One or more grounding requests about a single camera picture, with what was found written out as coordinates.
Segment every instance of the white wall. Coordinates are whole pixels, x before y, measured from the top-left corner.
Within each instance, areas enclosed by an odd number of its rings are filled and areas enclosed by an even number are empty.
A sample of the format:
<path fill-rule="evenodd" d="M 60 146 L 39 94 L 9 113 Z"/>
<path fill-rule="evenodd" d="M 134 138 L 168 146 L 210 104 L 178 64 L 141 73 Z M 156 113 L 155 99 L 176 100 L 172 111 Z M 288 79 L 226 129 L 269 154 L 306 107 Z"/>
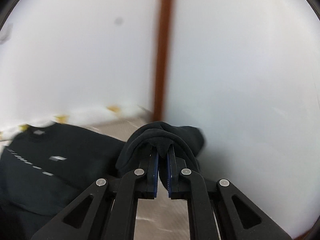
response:
<path fill-rule="evenodd" d="M 159 0 L 20 0 L 0 45 L 0 127 L 74 108 L 151 109 Z"/>
<path fill-rule="evenodd" d="M 320 215 L 320 22 L 305 0 L 176 0 L 166 120 L 203 129 L 230 179 L 291 236 Z"/>

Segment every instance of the wooden strip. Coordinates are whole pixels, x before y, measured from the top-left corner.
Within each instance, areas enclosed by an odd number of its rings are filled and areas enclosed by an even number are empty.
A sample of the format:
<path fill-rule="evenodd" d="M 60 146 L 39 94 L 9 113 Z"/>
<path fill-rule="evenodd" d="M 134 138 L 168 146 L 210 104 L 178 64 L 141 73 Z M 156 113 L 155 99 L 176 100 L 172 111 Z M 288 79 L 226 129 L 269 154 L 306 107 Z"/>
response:
<path fill-rule="evenodd" d="M 159 19 L 158 49 L 156 59 L 155 97 L 153 121 L 163 118 L 164 95 L 166 85 L 166 70 L 168 61 L 168 48 L 170 40 L 170 23 L 172 18 L 172 0 L 161 0 Z"/>

